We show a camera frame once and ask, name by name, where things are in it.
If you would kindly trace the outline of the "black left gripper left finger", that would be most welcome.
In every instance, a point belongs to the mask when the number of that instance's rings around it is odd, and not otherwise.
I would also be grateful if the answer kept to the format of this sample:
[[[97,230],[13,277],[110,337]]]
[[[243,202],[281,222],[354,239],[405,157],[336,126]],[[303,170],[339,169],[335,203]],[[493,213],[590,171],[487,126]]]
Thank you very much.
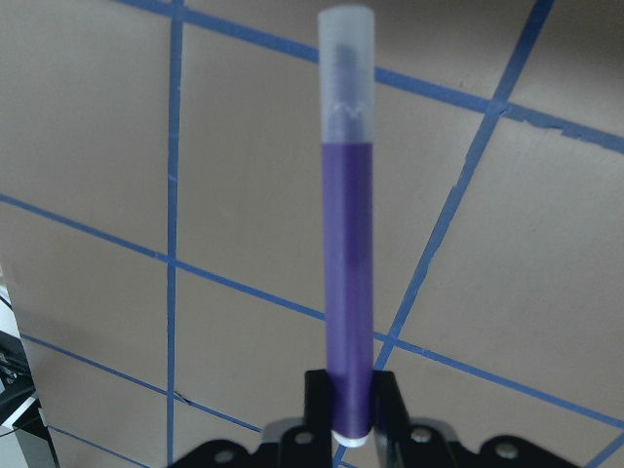
[[[304,378],[301,418],[268,424],[262,442],[249,452],[225,439],[211,440],[185,454],[176,467],[331,467],[332,385],[325,370],[309,370]]]

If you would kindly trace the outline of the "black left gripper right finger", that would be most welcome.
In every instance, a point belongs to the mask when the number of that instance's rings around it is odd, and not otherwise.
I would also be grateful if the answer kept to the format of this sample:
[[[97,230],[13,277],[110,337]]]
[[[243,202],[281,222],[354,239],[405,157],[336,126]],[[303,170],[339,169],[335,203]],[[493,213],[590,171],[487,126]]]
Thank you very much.
[[[494,436],[476,451],[461,444],[441,420],[411,417],[395,374],[373,378],[374,432],[383,467],[572,467],[574,464],[531,441]]]

